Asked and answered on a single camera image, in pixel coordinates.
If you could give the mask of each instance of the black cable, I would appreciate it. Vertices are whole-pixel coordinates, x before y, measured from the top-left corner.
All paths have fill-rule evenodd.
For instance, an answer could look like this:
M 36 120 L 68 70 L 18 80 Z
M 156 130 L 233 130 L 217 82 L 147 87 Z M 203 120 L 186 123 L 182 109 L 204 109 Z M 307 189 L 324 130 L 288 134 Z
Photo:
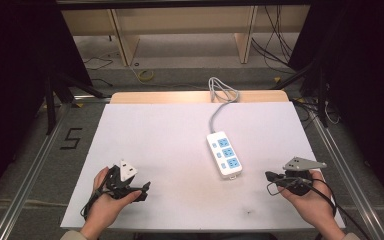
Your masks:
M 279 33 L 280 33 L 280 36 L 283 40 L 283 43 L 285 44 L 285 46 L 289 49 L 289 51 L 292 52 L 292 48 L 289 47 L 288 43 L 285 41 L 285 38 L 283 37 L 283 32 L 281 31 L 282 29 L 282 14 L 281 12 L 279 11 Z
M 92 81 L 102 81 L 102 82 L 106 83 L 106 84 L 107 84 L 108 86 L 110 86 L 110 87 L 113 87 L 113 86 L 114 86 L 114 85 L 112 85 L 111 83 L 105 81 L 105 80 L 102 79 L 102 78 L 92 78 L 91 80 L 92 80 Z
M 263 51 L 264 53 L 261 53 L 257 47 L 255 47 L 255 45 L 258 46 L 258 48 Z M 263 57 L 264 57 L 264 62 L 266 63 L 267 67 L 270 68 L 271 70 L 274 70 L 274 71 L 277 71 L 277 72 L 281 72 L 281 73 L 287 73 L 287 74 L 294 74 L 294 73 L 291 73 L 291 72 L 287 72 L 287 71 L 282 71 L 282 70 L 279 70 L 279 69 L 276 69 L 276 68 L 273 68 L 272 66 L 270 66 L 270 64 L 267 62 L 267 58 L 270 59 L 270 60 L 273 60 L 273 61 L 276 61 L 276 62 L 280 62 L 282 63 L 283 65 L 287 66 L 288 67 L 288 64 L 284 61 L 282 61 L 280 58 L 276 57 L 274 54 L 270 53 L 269 51 L 267 51 L 266 48 L 263 48 L 262 46 L 260 46 L 254 38 L 252 38 L 252 42 L 251 42 L 251 45 L 254 47 L 254 49 L 259 53 L 261 54 Z
M 102 194 L 106 194 L 106 193 L 109 193 L 111 191 L 103 191 L 104 189 L 104 184 L 107 182 L 108 178 L 110 177 L 109 174 L 107 174 L 104 178 L 104 180 L 102 181 L 101 185 L 95 189 L 93 191 L 93 194 L 90 196 L 89 200 L 87 201 L 86 205 L 82 208 L 82 210 L 80 210 L 80 215 L 86 220 L 88 215 L 89 215 L 89 211 L 90 209 L 92 208 L 92 205 L 93 203 L 102 195 Z
M 288 61 L 288 57 L 286 57 L 286 55 L 289 56 L 289 52 L 286 50 L 285 46 L 284 46 L 284 39 L 280 36 L 279 34 L 279 15 L 281 13 L 281 8 L 279 8 L 279 6 L 277 6 L 277 9 L 276 9 L 276 13 L 277 13 L 277 16 L 276 16 L 276 24 L 273 23 L 273 20 L 272 18 L 270 17 L 270 14 L 269 14 L 269 11 L 267 9 L 267 6 L 264 6 L 264 9 L 266 10 L 266 13 L 267 13 L 267 16 L 269 18 L 269 21 L 270 21 L 270 24 L 273 28 L 273 34 L 276 34 L 277 38 L 279 39 L 279 43 L 280 43 L 280 48 L 282 50 L 282 54 L 283 54 L 283 57 L 285 58 L 286 61 Z
M 111 59 L 102 59 L 102 58 L 99 58 L 99 57 L 91 57 L 90 59 L 88 59 L 87 61 L 84 61 L 83 63 L 88 63 L 90 62 L 92 59 L 98 59 L 98 60 L 101 60 L 101 61 L 105 61 L 105 62 L 108 62 L 107 64 L 104 64 L 100 67 L 97 67 L 97 68 L 87 68 L 87 69 L 90 69 L 90 70 L 98 70 L 98 69 L 101 69 L 103 67 L 106 67 L 108 65 L 110 65 L 111 63 L 113 63 L 113 60 Z
M 310 124 L 314 121 L 314 119 L 316 119 L 317 118 L 317 115 L 314 115 L 314 117 L 311 119 L 311 121 L 307 124 L 307 125 L 305 125 L 305 127 L 303 127 L 303 129 L 304 129 L 304 131 L 308 128 L 308 126 L 310 126 Z
M 295 105 L 294 104 L 294 106 L 295 107 L 300 107 L 300 108 L 302 108 L 302 109 L 304 109 L 304 111 L 307 113 L 307 116 L 304 118 L 304 119 L 299 119 L 301 122 L 305 122 L 305 121 L 307 121 L 308 119 L 310 119 L 310 113 L 308 112 L 308 110 L 307 110 L 307 108 L 305 108 L 304 106 L 302 106 L 302 105 Z
M 335 217 L 336 216 L 336 201 L 335 201 L 335 204 L 330 200 L 330 198 L 328 198 L 326 195 L 324 195 L 322 192 L 320 192 L 317 188 L 311 186 L 310 184 L 307 184 L 305 182 L 302 183 L 304 186 L 308 187 L 309 189 L 311 189 L 313 192 L 319 194 L 320 197 L 322 197 L 329 205 L 330 207 L 332 208 L 332 214 L 333 216 Z
M 251 38 L 251 40 L 252 40 L 251 43 L 253 44 L 252 46 L 255 48 L 255 50 L 257 50 L 258 53 L 260 53 L 261 55 L 263 55 L 264 57 L 266 57 L 266 58 L 268 58 L 268 59 L 270 59 L 270 60 L 277 61 L 277 62 L 282 63 L 282 64 L 285 65 L 285 66 L 288 66 L 288 63 L 282 61 L 280 58 L 276 57 L 274 54 L 272 54 L 271 52 L 269 52 L 267 49 L 263 48 L 260 44 L 257 43 L 257 41 L 255 41 L 254 38 Z M 261 52 L 257 49 L 257 47 L 255 47 L 254 44 L 257 45 L 258 48 L 259 48 L 261 51 L 263 51 L 264 53 L 261 53 Z
M 364 237 L 366 239 L 370 239 L 369 235 L 363 230 L 363 228 L 357 223 L 357 221 L 355 221 L 354 218 L 352 218 L 341 206 L 339 206 L 337 204 L 337 201 L 336 201 L 335 195 L 333 194 L 332 188 L 325 181 L 322 181 L 319 179 L 313 179 L 313 180 L 317 180 L 317 181 L 323 183 L 324 185 L 326 185 L 327 188 L 329 188 L 330 192 L 332 193 L 333 201 L 335 201 L 336 207 L 339 209 L 339 211 L 341 213 L 345 214 L 351 220 L 351 222 L 358 228 L 358 230 L 364 235 Z

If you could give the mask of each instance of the person's left hand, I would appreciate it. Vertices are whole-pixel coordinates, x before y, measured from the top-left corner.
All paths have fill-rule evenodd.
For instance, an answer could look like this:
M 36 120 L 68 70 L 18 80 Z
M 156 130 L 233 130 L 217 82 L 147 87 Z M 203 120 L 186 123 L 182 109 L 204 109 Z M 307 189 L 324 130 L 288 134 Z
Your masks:
M 93 191 L 99 188 L 108 170 L 108 167 L 105 167 L 96 175 L 93 182 Z M 114 223 L 120 211 L 138 198 L 141 193 L 142 191 L 138 190 L 119 200 L 113 199 L 108 194 L 102 194 L 93 203 L 80 233 L 88 240 L 97 239 L 104 229 Z

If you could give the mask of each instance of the cable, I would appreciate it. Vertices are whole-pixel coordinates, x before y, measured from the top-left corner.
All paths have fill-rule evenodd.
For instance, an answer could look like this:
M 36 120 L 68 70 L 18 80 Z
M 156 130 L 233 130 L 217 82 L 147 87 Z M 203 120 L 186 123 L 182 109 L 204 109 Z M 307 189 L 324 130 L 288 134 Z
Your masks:
M 106 83 L 106 84 L 107 84 L 108 86 L 110 86 L 110 87 L 113 87 L 113 86 L 114 86 L 114 85 L 112 85 L 111 83 L 105 81 L 105 80 L 102 79 L 102 78 L 92 78 L 92 79 L 90 79 L 90 80 L 92 80 L 92 81 L 101 81 L 101 82 L 104 82 L 104 83 Z
M 330 207 L 332 208 L 332 213 L 333 213 L 333 216 L 336 215 L 336 211 L 337 209 L 339 209 L 339 211 L 343 214 L 345 214 L 350 220 L 351 222 L 358 228 L 358 230 L 364 235 L 364 237 L 368 240 L 370 240 L 370 237 L 369 235 L 364 231 L 364 229 L 341 207 L 339 206 L 338 202 L 336 201 L 336 196 L 332 190 L 332 188 L 323 180 L 320 180 L 320 179 L 313 179 L 313 181 L 318 181 L 318 182 L 321 182 L 323 183 L 330 191 L 330 193 L 332 194 L 332 199 L 333 199 L 333 202 L 330 198 L 328 198 L 326 195 L 324 195 L 322 192 L 320 192 L 318 189 L 316 189 L 315 187 L 309 185 L 306 181 L 302 181 L 303 179 L 302 178 L 299 178 L 299 177 L 287 177 L 287 178 L 283 178 L 283 179 L 279 179 L 279 180 L 276 180 L 274 182 L 271 182 L 270 184 L 267 185 L 267 191 L 269 192 L 270 195 L 274 196 L 274 195 L 277 195 L 279 193 L 281 193 L 283 190 L 285 190 L 287 187 L 290 187 L 290 186 L 294 186 L 296 184 L 299 184 L 299 185 L 303 185 L 307 188 L 309 188 L 311 191 L 317 193 L 321 198 L 323 198 L 329 205 Z M 279 182 L 285 182 L 286 183 L 286 187 L 283 188 L 283 190 L 279 191 L 278 193 L 276 194 L 272 194 L 269 190 L 269 186 L 273 183 L 279 183 Z M 316 239 L 321 239 L 321 234 L 319 233 L 317 236 L 316 236 Z
M 107 182 L 109 178 L 109 174 L 105 175 L 104 180 L 102 181 L 101 185 L 93 192 L 92 196 L 90 196 L 89 200 L 87 201 L 86 205 L 80 210 L 80 215 L 86 220 L 89 211 L 92 208 L 93 203 L 102 195 L 109 193 L 111 191 L 104 191 L 104 184 Z
M 199 89 L 199 90 L 208 90 L 207 88 L 203 88 L 203 87 L 197 87 L 197 86 L 194 86 L 194 85 L 190 85 L 190 84 L 174 84 L 174 85 L 165 85 L 165 84 L 153 84 L 153 83 L 145 83 L 143 81 L 146 81 L 146 79 L 144 80 L 141 80 L 141 77 L 139 77 L 139 75 L 135 72 L 135 70 L 133 70 L 133 68 L 129 65 L 128 66 L 130 68 L 130 70 L 132 70 L 133 74 L 135 75 L 136 79 L 139 81 L 140 84 L 142 85 L 148 85 L 148 86 L 157 86 L 157 87 L 182 87 L 182 86 L 186 86 L 186 87 L 192 87 L 192 88 L 196 88 L 196 89 Z
M 215 133 L 214 126 L 213 126 L 215 116 L 227 104 L 238 101 L 239 91 L 223 83 L 220 79 L 216 77 L 212 77 L 208 80 L 208 88 L 210 89 L 211 102 L 213 102 L 214 98 L 216 97 L 219 100 L 226 101 L 225 103 L 220 105 L 220 107 L 217 108 L 217 110 L 213 113 L 213 115 L 210 118 L 210 122 L 209 122 L 210 132 Z M 218 94 L 215 89 L 221 90 L 224 93 L 224 97 Z
M 329 121 L 330 121 L 331 123 L 333 123 L 333 124 L 338 124 L 339 121 L 341 120 L 341 117 L 338 116 L 338 119 L 336 119 L 336 121 L 333 121 L 333 120 L 330 118 L 329 113 L 327 112 L 327 105 L 329 105 L 329 101 L 326 101 L 326 104 L 325 104 L 325 113 L 326 113 L 326 117 L 327 117 L 327 119 L 329 119 Z
M 305 125 L 305 127 L 303 127 L 304 130 L 306 130 L 308 128 L 308 126 L 310 126 L 310 124 L 314 121 L 314 119 L 316 119 L 317 115 L 314 115 L 314 117 L 311 119 L 311 121 Z
M 270 17 L 270 14 L 268 13 L 267 6 L 265 7 L 267 16 L 269 17 L 271 26 L 273 28 L 273 31 L 276 33 L 277 38 L 279 39 L 280 48 L 282 50 L 283 56 L 287 61 L 289 61 L 291 48 L 286 43 L 285 39 L 283 38 L 283 34 L 281 31 L 281 24 L 282 24 L 282 6 L 277 5 L 276 7 L 276 23 L 273 25 L 273 21 Z
M 251 45 L 252 47 L 260 54 L 264 57 L 264 62 L 266 63 L 267 67 L 269 67 L 270 69 L 274 70 L 274 71 L 277 71 L 277 72 L 281 72 L 281 73 L 287 73 L 287 74 L 294 74 L 294 73 L 291 73 L 291 72 L 287 72 L 287 71 L 282 71 L 282 70 L 279 70 L 279 69 L 276 69 L 276 68 L 273 68 L 272 66 L 270 66 L 270 64 L 267 62 L 267 58 L 272 60 L 272 61 L 276 61 L 276 62 L 280 62 L 282 63 L 283 65 L 287 66 L 288 67 L 288 63 L 282 61 L 280 58 L 276 57 L 274 54 L 272 54 L 271 52 L 269 52 L 266 48 L 267 48 L 267 45 L 266 45 L 266 48 L 263 48 L 262 46 L 260 46 L 257 41 L 254 39 L 254 38 L 251 38 Z
M 110 65 L 111 63 L 113 63 L 113 60 L 111 60 L 111 59 L 102 59 L 102 58 L 99 58 L 99 57 L 91 57 L 89 60 L 84 61 L 83 63 L 88 63 L 88 62 L 90 62 L 92 59 L 97 59 L 97 60 L 105 61 L 105 62 L 108 62 L 108 63 L 107 63 L 107 64 L 104 64 L 104 65 L 102 65 L 102 66 L 100 66 L 100 67 L 97 67 L 97 68 L 87 68 L 87 69 L 90 69 L 90 70 L 98 70 L 98 69 L 101 69 L 101 68 L 106 67 L 106 66 Z

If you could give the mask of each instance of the sleeve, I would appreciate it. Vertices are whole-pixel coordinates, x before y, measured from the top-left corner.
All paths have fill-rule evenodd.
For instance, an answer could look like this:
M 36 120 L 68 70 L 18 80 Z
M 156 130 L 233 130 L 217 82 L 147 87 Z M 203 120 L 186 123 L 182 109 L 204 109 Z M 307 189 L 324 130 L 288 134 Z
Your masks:
M 62 236 L 61 240 L 87 240 L 81 233 L 68 231 Z
M 348 233 L 342 240 L 360 240 L 354 233 Z

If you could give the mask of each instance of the hand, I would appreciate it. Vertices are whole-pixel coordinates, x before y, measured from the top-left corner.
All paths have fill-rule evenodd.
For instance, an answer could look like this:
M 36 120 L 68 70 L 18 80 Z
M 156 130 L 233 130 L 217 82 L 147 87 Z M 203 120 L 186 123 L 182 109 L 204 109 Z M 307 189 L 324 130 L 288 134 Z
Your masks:
M 108 167 L 106 167 L 96 175 L 93 182 L 93 191 L 99 188 L 108 170 Z M 119 200 L 113 199 L 108 194 L 102 194 L 93 203 L 80 233 L 88 240 L 97 239 L 104 229 L 114 223 L 120 211 L 138 198 L 141 193 L 140 190 L 135 191 Z
M 322 174 L 319 171 L 310 170 L 313 179 L 323 181 Z M 313 181 L 313 187 L 330 198 L 332 196 L 329 188 L 319 181 Z M 309 191 L 303 196 L 298 196 L 287 189 L 279 187 L 281 194 L 297 209 L 301 217 L 313 225 L 325 239 L 342 239 L 345 234 L 339 228 L 333 218 L 332 207 L 319 194 Z

